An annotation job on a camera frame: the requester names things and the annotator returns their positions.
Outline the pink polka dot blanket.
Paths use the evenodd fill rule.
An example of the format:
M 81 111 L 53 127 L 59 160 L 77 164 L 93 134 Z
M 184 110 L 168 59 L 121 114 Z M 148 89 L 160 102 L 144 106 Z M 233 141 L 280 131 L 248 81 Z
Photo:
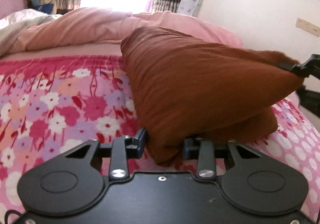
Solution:
M 253 148 L 299 170 L 309 183 L 302 210 L 319 212 L 319 132 L 291 94 L 273 107 L 278 128 Z M 110 143 L 139 128 L 119 56 L 1 62 L 1 214 L 23 211 L 17 183 L 29 169 L 89 139 Z

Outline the triple wall socket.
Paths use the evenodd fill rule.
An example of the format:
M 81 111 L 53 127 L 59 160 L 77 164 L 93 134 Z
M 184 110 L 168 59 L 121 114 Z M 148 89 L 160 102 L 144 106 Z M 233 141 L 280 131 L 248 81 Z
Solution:
M 319 37 L 320 27 L 312 24 L 311 22 L 298 18 L 296 21 L 296 27 L 312 34 L 313 36 Z

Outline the white floral duvet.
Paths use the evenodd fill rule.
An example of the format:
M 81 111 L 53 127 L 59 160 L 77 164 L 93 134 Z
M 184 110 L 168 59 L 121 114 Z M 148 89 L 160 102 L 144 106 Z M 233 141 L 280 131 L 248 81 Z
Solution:
M 61 16 L 24 9 L 1 19 L 1 57 L 15 53 L 14 44 L 22 32 L 28 28 L 55 21 Z

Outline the pink quilt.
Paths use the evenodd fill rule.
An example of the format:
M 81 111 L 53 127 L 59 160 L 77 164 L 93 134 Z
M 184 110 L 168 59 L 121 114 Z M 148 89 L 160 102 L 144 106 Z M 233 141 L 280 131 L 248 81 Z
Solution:
M 176 30 L 207 42 L 242 47 L 236 34 L 191 16 L 171 12 L 131 14 L 80 8 L 52 22 L 23 30 L 9 52 L 40 51 L 86 43 L 118 44 L 137 28 L 148 26 Z

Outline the brown padded jacket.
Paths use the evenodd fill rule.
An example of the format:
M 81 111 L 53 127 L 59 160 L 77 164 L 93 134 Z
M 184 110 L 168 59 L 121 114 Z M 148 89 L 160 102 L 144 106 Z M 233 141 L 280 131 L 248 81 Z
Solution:
M 279 67 L 296 63 L 281 52 L 233 48 L 160 27 L 136 29 L 120 50 L 158 165 L 178 160 L 191 137 L 217 143 L 267 138 L 278 128 L 272 106 L 304 81 Z

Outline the pale pink bed sheet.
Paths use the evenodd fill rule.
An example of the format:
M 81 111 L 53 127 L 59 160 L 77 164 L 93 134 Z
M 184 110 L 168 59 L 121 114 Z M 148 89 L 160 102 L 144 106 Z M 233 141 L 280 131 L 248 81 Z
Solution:
M 82 55 L 116 55 L 121 56 L 120 45 L 109 43 L 88 43 L 78 46 L 65 46 L 42 51 L 24 51 L 1 57 L 1 61 L 31 60 L 35 58 Z

